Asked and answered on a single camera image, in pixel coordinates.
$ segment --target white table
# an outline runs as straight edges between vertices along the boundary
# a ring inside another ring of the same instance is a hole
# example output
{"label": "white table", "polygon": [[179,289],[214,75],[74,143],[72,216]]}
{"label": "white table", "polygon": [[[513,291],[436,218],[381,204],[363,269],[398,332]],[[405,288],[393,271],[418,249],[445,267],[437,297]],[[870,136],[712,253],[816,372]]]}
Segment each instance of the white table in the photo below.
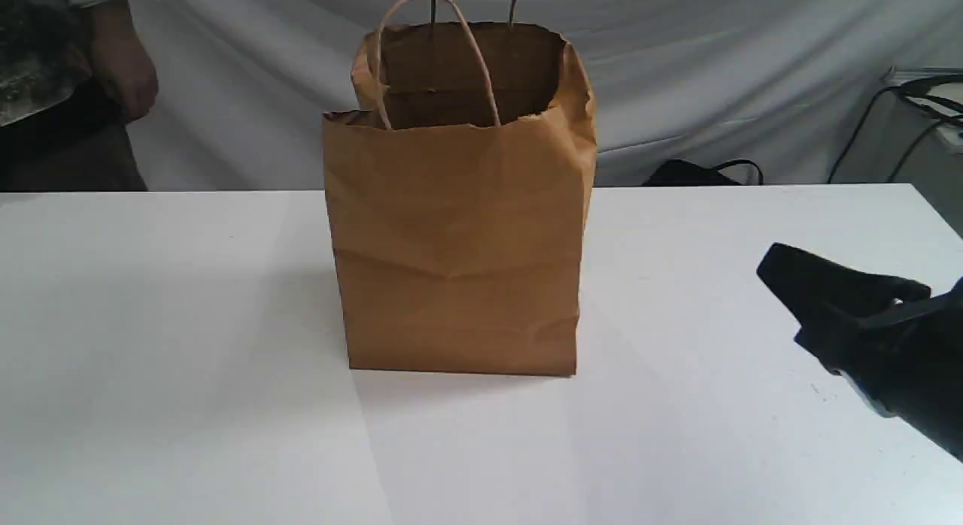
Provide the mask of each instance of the white table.
{"label": "white table", "polygon": [[0,196],[0,523],[963,523],[773,241],[945,292],[909,187],[596,190],[572,380],[351,372],[323,193]]}

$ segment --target person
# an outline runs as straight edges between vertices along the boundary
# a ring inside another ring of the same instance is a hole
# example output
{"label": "person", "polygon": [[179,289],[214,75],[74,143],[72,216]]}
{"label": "person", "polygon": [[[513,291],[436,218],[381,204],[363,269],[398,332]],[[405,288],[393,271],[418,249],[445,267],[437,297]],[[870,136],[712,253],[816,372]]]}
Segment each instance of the person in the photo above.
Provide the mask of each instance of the person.
{"label": "person", "polygon": [[157,90],[127,0],[0,0],[0,192],[146,190],[125,125]]}

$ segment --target bag handle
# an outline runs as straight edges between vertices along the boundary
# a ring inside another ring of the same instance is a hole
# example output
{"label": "bag handle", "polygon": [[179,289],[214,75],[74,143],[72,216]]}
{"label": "bag handle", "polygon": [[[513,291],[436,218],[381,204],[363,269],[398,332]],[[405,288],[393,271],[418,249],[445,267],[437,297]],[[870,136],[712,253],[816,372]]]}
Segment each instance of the bag handle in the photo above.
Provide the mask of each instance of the bag handle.
{"label": "bag handle", "polygon": [[[515,25],[515,7],[518,5],[518,0],[512,0],[512,5],[509,7],[509,31],[512,29],[512,25]],[[431,28],[434,28],[434,19],[438,11],[438,0],[431,0]]]}
{"label": "bag handle", "polygon": [[[384,93],[385,91],[381,88],[381,33],[384,32],[385,26],[387,26],[388,21],[391,19],[392,15],[398,11],[406,3],[413,0],[399,0],[391,8],[388,8],[388,12],[385,12],[384,17],[381,19],[381,25],[378,25],[378,32],[375,33],[375,82],[378,82],[378,90],[375,91],[375,103],[378,105],[378,115],[381,116],[381,121],[384,123],[384,127],[387,130],[394,130],[391,127],[391,121],[388,120],[388,110],[384,106]],[[488,104],[491,106],[492,114],[495,116],[495,126],[502,126],[502,121],[498,117],[498,104],[495,103],[495,90],[491,86],[491,75],[488,74],[488,65],[485,63],[485,57],[482,56],[482,50],[478,48],[478,42],[475,41],[475,36],[472,35],[472,30],[468,26],[468,21],[465,21],[465,16],[462,15],[461,10],[458,10],[458,6],[453,0],[443,0],[451,5],[451,9],[454,10],[454,14],[458,17],[458,22],[461,23],[461,28],[465,29],[465,36],[468,38],[468,43],[472,46],[472,51],[475,52],[475,59],[478,60],[478,66],[481,66],[481,73],[485,76],[485,96],[488,97]]]}

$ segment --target brown paper bag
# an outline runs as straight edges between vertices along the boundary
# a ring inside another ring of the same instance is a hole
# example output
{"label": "brown paper bag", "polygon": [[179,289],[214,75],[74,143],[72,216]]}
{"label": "brown paper bag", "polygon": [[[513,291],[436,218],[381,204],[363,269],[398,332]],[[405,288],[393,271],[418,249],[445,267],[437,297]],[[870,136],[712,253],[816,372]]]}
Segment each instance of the brown paper bag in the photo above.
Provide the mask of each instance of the brown paper bag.
{"label": "brown paper bag", "polygon": [[408,1],[355,62],[376,111],[324,116],[351,367],[574,374],[596,157],[585,70],[561,36],[469,27],[451,0],[460,23],[386,29]]}

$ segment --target white backdrop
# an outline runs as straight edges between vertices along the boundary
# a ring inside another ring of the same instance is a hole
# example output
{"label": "white backdrop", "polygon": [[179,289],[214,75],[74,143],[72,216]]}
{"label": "white backdrop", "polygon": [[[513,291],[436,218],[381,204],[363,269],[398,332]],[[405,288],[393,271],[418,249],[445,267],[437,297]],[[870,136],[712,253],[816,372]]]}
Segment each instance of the white backdrop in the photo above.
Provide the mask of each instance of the white backdrop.
{"label": "white backdrop", "polygon": [[[161,96],[130,128],[154,190],[323,186],[320,115],[355,107],[351,58],[395,0],[135,0]],[[474,20],[509,0],[458,0]],[[426,20],[409,5],[397,22]],[[822,182],[890,65],[963,66],[963,0],[520,0],[599,99],[598,183],[667,158],[753,158]],[[439,6],[441,18],[448,18]]]}

